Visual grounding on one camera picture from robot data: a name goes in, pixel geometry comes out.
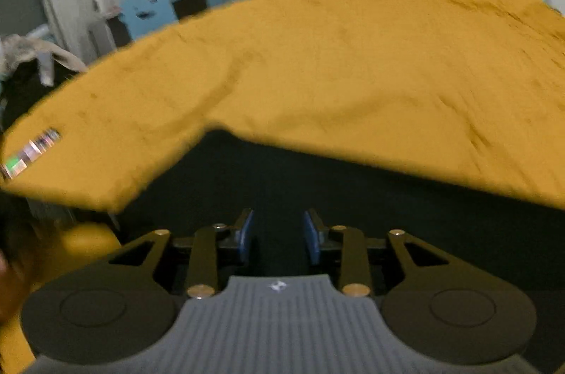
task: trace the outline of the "blue chair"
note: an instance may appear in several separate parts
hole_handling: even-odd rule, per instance
[[[122,0],[120,20],[132,40],[178,22],[171,2],[178,0]]]

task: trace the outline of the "screw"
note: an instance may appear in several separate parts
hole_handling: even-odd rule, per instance
[[[361,283],[350,283],[349,285],[345,285],[341,289],[341,292],[350,298],[364,298],[371,294],[371,288]]]
[[[205,299],[216,294],[216,290],[208,285],[193,285],[186,293],[193,299]]]

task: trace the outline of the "wrinkled fabric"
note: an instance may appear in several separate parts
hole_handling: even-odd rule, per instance
[[[565,19],[541,0],[245,0],[97,63],[16,123],[2,188],[121,210],[213,127],[565,207]]]

